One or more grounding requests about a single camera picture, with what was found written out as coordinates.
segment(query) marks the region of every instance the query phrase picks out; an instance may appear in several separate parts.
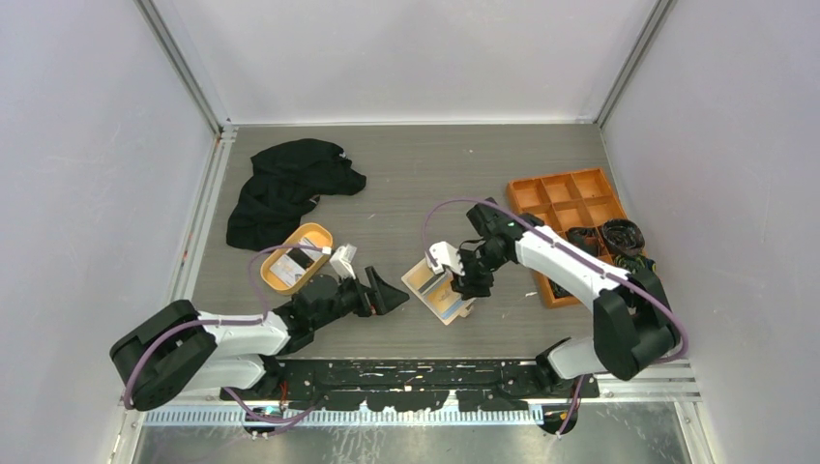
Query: gray table surface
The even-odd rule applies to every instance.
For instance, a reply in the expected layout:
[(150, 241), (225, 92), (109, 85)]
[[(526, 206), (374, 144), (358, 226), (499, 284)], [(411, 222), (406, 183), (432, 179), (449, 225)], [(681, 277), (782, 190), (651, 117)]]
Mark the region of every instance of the gray table surface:
[[(322, 224), (337, 245), (357, 246), (357, 272), (364, 274), (364, 267), (372, 265), (402, 289), (401, 276), (423, 257), (421, 226), (436, 203), (457, 196), (493, 196), (506, 205), (505, 186), (513, 179), (597, 166), (609, 172), (600, 132), (591, 125), (241, 128), (194, 290), (197, 308), (222, 314), (261, 311), (245, 272), (252, 252), (226, 245), (225, 227), (250, 177), (249, 158), (304, 137), (342, 146), (353, 167), (367, 175), (367, 187), (353, 196), (324, 196), (303, 223)], [(434, 216), (428, 231), (431, 242), (457, 245), (476, 238), (464, 216), (468, 208), (450, 205)], [(323, 271), (333, 274), (330, 266)], [(258, 272), (254, 278), (261, 282)], [(263, 288), (274, 305), (286, 301)], [(547, 309), (532, 295), (536, 290), (528, 270), (507, 264), (495, 275), (492, 297), (449, 326), (411, 297), (384, 317), (349, 315), (335, 321), (290, 358), (531, 358), (566, 336), (591, 331), (584, 307)]]

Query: orange tray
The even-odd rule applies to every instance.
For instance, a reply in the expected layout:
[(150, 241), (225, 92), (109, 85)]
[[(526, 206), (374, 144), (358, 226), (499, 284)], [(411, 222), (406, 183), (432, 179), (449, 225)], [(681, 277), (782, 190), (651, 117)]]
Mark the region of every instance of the orange tray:
[[(517, 214), (530, 213), (564, 239), (571, 227), (600, 227), (614, 218), (627, 218), (618, 196), (600, 168), (571, 171), (507, 184), (507, 200)], [(598, 236), (598, 259), (612, 264), (612, 256)], [(555, 298), (549, 280), (533, 273), (547, 307), (579, 305), (576, 297)]]

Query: yellow container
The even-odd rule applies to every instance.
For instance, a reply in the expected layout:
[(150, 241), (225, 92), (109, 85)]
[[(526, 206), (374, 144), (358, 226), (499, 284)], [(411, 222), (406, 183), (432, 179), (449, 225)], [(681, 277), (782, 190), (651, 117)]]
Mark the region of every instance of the yellow container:
[[(309, 222), (296, 229), (283, 245), (312, 245), (315, 247), (333, 247), (333, 236), (321, 225)], [(330, 255), (321, 251), (302, 250), (312, 263), (305, 269), (302, 263), (291, 258), (288, 253), (293, 249), (277, 249), (262, 263), (259, 270), (262, 280), (281, 295), (293, 295), (305, 285), (313, 274), (330, 259)]]

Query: small box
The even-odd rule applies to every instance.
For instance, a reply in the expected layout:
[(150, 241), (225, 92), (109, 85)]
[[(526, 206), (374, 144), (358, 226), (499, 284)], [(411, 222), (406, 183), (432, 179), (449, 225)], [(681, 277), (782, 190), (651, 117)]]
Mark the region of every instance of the small box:
[(473, 310), (475, 298), (462, 300), (450, 286), (453, 275), (450, 271), (435, 274), (425, 259), (407, 272), (401, 281), (419, 298), (444, 325), (449, 326), (456, 317), (467, 317)]
[[(283, 245), (332, 247), (333, 236), (321, 225), (309, 222), (294, 231)], [(312, 249), (277, 249), (262, 263), (262, 280), (281, 295), (293, 295), (327, 261), (330, 255)]]

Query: black mounting plate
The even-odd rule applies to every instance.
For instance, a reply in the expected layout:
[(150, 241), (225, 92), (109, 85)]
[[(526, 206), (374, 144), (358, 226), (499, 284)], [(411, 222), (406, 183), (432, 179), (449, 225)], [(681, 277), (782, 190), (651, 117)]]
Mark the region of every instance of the black mounting plate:
[[(331, 411), (356, 411), (363, 401), (371, 411), (440, 409), (455, 391), (462, 412), (526, 410), (525, 399), (569, 398), (572, 380), (541, 388), (532, 360), (280, 360), (281, 381), (294, 409), (321, 399)], [(278, 401), (281, 391), (259, 396), (238, 391), (245, 400)], [(581, 397), (600, 395), (597, 382), (585, 382)], [(221, 399), (229, 400), (224, 391)]]

